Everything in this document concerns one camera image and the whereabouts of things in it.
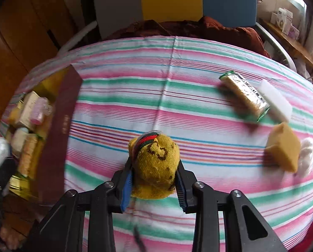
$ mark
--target table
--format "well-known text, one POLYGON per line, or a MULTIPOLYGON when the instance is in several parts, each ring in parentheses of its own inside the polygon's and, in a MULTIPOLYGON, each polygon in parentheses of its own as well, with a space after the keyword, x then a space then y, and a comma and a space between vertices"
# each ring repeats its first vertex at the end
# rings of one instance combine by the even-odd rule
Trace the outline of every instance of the table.
POLYGON ((287 49, 290 56, 301 58, 309 67, 313 69, 313 57, 297 40, 294 40, 291 37, 288 37, 286 34, 282 33, 282 30, 276 27, 274 24, 262 19, 261 21, 270 31, 278 36, 278 38, 282 41, 282 45, 287 49))
MULTIPOLYGON (((68 141, 65 187, 79 192, 111 179, 127 159, 127 143, 159 129, 178 143, 182 162, 216 190, 240 189, 276 231, 286 248, 305 236, 313 220, 313 170, 306 178, 284 173, 264 158, 275 122, 260 123, 219 76, 229 70, 254 86, 267 79, 292 104, 290 126, 313 137, 313 85, 287 67, 256 53, 203 39, 129 38, 79 48, 35 67, 20 84, 0 124, 20 97, 49 74, 72 64, 83 78, 68 141)), ((87 237, 88 215, 84 236, 87 237)), ((113 216, 117 251, 138 251, 137 226, 148 251, 191 251, 195 215, 176 194, 131 200, 113 216)), ((221 251, 225 237, 221 224, 221 251)))

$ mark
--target white yarn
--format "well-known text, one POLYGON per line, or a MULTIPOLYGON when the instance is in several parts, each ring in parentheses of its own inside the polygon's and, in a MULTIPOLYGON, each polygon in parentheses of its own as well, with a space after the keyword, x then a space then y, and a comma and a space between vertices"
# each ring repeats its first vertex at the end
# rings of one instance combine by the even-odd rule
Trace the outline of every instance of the white yarn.
POLYGON ((307 137, 301 141, 301 150, 297 167, 297 174, 306 177, 313 168, 313 138, 307 137))

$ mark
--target gray panel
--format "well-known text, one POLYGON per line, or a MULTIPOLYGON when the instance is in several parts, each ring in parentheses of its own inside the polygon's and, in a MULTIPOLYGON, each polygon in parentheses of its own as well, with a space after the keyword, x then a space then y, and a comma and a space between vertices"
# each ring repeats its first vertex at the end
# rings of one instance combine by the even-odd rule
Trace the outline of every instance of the gray panel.
POLYGON ((141 0, 94 0, 94 2, 102 38, 131 23, 143 20, 141 0))

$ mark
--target chair armrest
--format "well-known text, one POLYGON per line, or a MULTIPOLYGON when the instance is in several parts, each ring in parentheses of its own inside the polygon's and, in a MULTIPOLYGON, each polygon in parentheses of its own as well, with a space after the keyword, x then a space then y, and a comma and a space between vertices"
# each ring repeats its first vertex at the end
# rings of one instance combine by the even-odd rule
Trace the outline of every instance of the chair armrest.
POLYGON ((259 34, 261 34, 265 38, 265 40, 268 41, 270 43, 270 45, 272 45, 274 47, 275 50, 277 50, 280 53, 280 55, 283 58, 282 64, 287 66, 288 68, 290 68, 294 72, 296 72, 296 67, 295 67, 295 64, 294 64, 292 58, 287 53, 287 51, 284 50, 284 48, 281 46, 281 44, 278 43, 278 41, 265 28, 263 28, 260 24, 256 23, 255 30, 259 34))
POLYGON ((60 56, 65 52, 68 52, 72 49, 75 45, 77 45, 85 35, 87 35, 90 31, 98 26, 97 21, 93 21, 85 26, 83 29, 78 31, 69 41, 67 41, 58 51, 56 56, 60 56))

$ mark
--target screw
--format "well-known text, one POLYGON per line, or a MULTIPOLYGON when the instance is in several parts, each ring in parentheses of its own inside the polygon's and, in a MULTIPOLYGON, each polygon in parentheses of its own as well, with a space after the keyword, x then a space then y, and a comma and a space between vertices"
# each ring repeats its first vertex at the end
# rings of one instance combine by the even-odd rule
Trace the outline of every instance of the screw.
POLYGON ((73 196, 76 195, 76 190, 70 189, 70 190, 68 190, 68 191, 66 192, 66 195, 67 195, 68 197, 73 197, 73 196))
POLYGON ((243 195, 243 193, 240 190, 237 190, 237 189, 233 190, 232 193, 236 197, 241 197, 243 195))
POLYGON ((203 188, 204 187, 204 183, 201 182, 201 181, 197 181, 197 182, 194 183, 194 186, 196 188, 203 188))
POLYGON ((106 188, 113 188, 115 184, 111 181, 107 181, 104 183, 104 185, 106 188))

